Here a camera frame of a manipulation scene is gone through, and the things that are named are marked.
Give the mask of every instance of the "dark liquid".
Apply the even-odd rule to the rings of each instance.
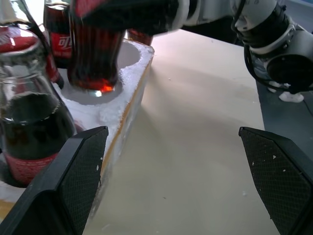
[[[138,32],[134,29],[128,29],[128,38],[133,41],[143,43],[145,45],[151,46],[153,36],[149,36],[145,33]]]
[[[51,50],[58,68],[67,68],[70,56],[69,5],[64,3],[45,4],[44,26],[49,33]]]
[[[48,94],[17,96],[1,112],[2,150],[13,158],[49,157],[76,132],[66,106]]]
[[[110,92],[117,83],[117,56],[124,32],[71,21],[72,60],[69,82],[86,90]]]

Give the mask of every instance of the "gray floor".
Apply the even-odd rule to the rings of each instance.
[[[265,130],[293,140],[308,156],[313,156],[313,94],[303,93],[305,102],[286,103],[279,99],[280,92],[273,94],[264,86],[257,86]]]

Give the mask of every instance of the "table surface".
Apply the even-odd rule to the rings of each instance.
[[[238,136],[263,129],[243,49],[182,30],[152,46],[141,109],[84,235],[278,235]]]

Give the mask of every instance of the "coca-cola bottle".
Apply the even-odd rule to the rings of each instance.
[[[38,37],[0,27],[0,137],[10,172],[27,185],[76,133],[73,118],[45,73]]]
[[[90,95],[113,91],[118,80],[117,56],[125,31],[106,30],[70,19],[72,57],[67,69],[68,81]]]
[[[139,32],[133,28],[127,29],[128,39],[151,46],[153,36]]]
[[[34,18],[29,13],[24,0],[0,1],[0,26],[15,26],[36,34],[44,46],[46,73],[50,81],[57,83],[60,88],[63,87],[64,81],[54,64],[49,44],[44,34],[40,31]]]
[[[70,0],[45,0],[44,26],[58,68],[66,69],[71,57],[69,31]]]

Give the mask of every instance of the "wooden edge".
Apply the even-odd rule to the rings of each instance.
[[[120,126],[119,126],[119,128],[118,128],[118,130],[117,130],[117,132],[116,132],[116,134],[115,134],[115,136],[114,136],[114,138],[113,138],[113,140],[112,140],[112,142],[111,142],[111,145],[109,146],[109,149],[108,149],[106,155],[104,156],[104,160],[103,160],[102,166],[101,166],[101,173],[100,173],[101,177],[103,176],[104,170],[105,170],[105,168],[106,168],[106,166],[107,166],[107,164],[108,164],[108,162],[109,162],[109,159],[110,159],[110,157],[111,157],[111,153],[112,153],[112,151],[113,151],[115,142],[116,142],[118,136],[119,136],[119,135],[121,134],[121,132],[122,132],[122,129],[123,129],[123,126],[124,126],[124,123],[125,123],[125,118],[127,117],[127,114],[129,113],[129,110],[130,110],[130,108],[131,108],[131,105],[132,105],[133,102],[134,102],[134,99],[135,99],[135,97],[136,97],[136,95],[137,95],[137,92],[138,92],[139,88],[142,86],[143,79],[144,79],[144,77],[147,75],[147,71],[148,71],[148,70],[150,69],[150,67],[151,67],[152,60],[153,60],[153,56],[152,56],[152,58],[150,59],[149,64],[146,66],[145,71],[143,72],[143,74],[142,74],[142,76],[141,76],[141,78],[140,78],[140,81],[139,81],[139,83],[138,83],[138,86],[137,86],[137,88],[136,88],[134,94],[133,94],[133,97],[132,97],[131,101],[130,101],[130,102],[127,104],[127,106],[126,106],[126,109],[125,109],[125,111],[124,111],[124,113],[123,113],[123,117],[122,117],[122,119],[121,119],[121,121],[120,121]]]
[[[14,202],[5,202],[0,200],[0,222],[2,222],[2,220],[9,214],[14,205]]]

